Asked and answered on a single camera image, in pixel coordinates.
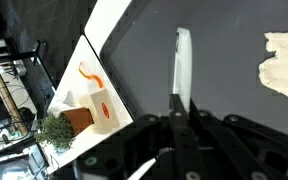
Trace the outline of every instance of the floor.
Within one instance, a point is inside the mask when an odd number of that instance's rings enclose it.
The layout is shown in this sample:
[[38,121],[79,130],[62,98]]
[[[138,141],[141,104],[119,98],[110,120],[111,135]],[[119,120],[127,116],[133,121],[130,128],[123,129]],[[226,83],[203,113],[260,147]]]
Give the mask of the floor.
[[45,40],[47,48],[40,56],[50,80],[40,67],[25,61],[28,74],[23,78],[32,88],[32,99],[40,115],[54,95],[76,43],[95,6],[96,0],[0,0],[0,11],[20,52],[31,51],[36,40]]

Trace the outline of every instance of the white cloth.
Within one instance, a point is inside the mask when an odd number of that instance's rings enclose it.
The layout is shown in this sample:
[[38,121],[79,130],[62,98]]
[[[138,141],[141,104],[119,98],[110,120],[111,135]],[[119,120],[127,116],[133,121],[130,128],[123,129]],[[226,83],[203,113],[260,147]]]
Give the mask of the white cloth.
[[58,116],[62,111],[76,109],[74,97],[71,91],[64,93],[64,96],[54,96],[56,103],[48,108],[48,112]]
[[288,33],[266,33],[266,49],[276,52],[259,66],[264,86],[288,96]]

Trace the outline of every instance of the orange logo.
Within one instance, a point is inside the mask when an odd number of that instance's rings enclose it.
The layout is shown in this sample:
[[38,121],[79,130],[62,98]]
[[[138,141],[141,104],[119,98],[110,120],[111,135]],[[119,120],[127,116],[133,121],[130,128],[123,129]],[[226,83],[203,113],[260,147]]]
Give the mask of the orange logo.
[[104,103],[102,103],[102,109],[103,109],[105,117],[107,119],[110,119],[110,113],[108,112],[108,109],[107,109],[107,107],[106,107],[106,105]]
[[84,73],[84,71],[82,70],[82,62],[80,63],[80,66],[79,66],[79,68],[78,68],[78,72],[80,72],[80,74],[84,77],[84,78],[86,78],[86,79],[88,79],[88,80],[95,80],[97,83],[98,83],[98,86],[100,87],[100,88],[103,88],[103,82],[102,82],[102,80],[101,80],[101,78],[99,78],[97,75],[86,75],[85,73]]

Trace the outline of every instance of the screw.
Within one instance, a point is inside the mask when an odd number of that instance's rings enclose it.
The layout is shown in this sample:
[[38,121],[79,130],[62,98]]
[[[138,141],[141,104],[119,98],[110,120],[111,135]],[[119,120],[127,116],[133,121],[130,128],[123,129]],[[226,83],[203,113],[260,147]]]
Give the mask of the screw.
[[199,115],[200,115],[200,116],[203,116],[203,117],[204,117],[204,116],[207,116],[207,112],[201,111],[201,112],[199,113]]
[[186,180],[200,180],[201,177],[198,173],[190,171],[186,173]]
[[155,117],[148,118],[149,121],[155,121]]
[[84,163],[86,166],[93,166],[97,163],[97,159],[96,159],[96,157],[89,157],[85,160]]
[[267,180],[266,175],[262,172],[254,171],[252,172],[251,176],[252,180]]
[[238,118],[236,116],[231,116],[230,120],[233,121],[233,122],[236,122],[236,121],[238,121]]

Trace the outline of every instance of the black metal bracket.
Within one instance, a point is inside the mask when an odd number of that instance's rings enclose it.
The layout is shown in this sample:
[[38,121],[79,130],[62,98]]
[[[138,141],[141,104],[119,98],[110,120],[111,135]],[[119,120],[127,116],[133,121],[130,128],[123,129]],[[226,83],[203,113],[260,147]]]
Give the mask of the black metal bracket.
[[79,156],[76,178],[126,179],[155,158],[142,179],[288,179],[287,135],[236,115],[219,121],[192,101],[187,113],[170,99],[169,117],[145,115]]
[[0,56],[0,63],[12,62],[12,61],[19,60],[19,59],[34,58],[33,64],[34,64],[34,66],[36,66],[38,64],[37,58],[39,58],[39,50],[40,50],[41,44],[42,44],[41,41],[37,40],[33,46],[32,51],[18,53],[18,54],[12,54],[12,55]]

